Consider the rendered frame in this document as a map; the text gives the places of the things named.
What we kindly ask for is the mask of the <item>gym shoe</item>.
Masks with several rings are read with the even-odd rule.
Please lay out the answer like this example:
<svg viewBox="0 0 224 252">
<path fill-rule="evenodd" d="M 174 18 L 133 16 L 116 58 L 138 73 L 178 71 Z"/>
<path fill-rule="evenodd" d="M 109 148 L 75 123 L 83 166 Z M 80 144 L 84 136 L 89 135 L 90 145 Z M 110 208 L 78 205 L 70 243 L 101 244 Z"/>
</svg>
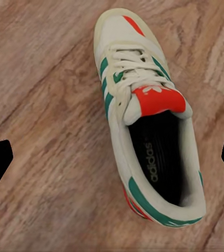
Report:
<svg viewBox="0 0 224 252">
<path fill-rule="evenodd" d="M 113 151 L 130 208 L 166 227 L 206 215 L 192 108 L 171 82 L 155 35 L 136 13 L 105 11 L 94 32 Z"/>
</svg>

